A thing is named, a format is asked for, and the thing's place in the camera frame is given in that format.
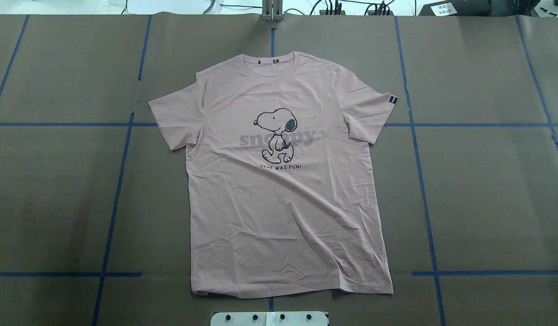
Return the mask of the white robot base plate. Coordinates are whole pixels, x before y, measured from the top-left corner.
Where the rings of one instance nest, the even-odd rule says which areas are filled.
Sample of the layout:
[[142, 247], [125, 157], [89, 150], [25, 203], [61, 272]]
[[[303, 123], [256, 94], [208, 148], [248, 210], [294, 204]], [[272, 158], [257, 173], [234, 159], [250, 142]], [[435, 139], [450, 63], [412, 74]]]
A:
[[219, 312], [213, 314], [211, 326], [329, 326], [328, 312]]

